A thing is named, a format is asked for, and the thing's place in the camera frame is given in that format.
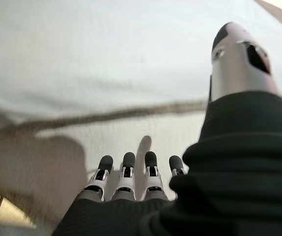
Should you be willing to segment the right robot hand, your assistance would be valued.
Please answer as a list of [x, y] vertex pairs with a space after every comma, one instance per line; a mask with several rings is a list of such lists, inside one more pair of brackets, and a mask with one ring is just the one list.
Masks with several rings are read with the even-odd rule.
[[136, 157], [123, 157], [118, 185], [105, 191], [113, 159], [103, 156], [55, 228], [56, 236], [282, 236], [282, 97], [265, 50], [226, 23], [211, 53], [212, 73], [199, 140], [169, 158], [163, 189], [156, 154], [144, 156], [136, 199]]

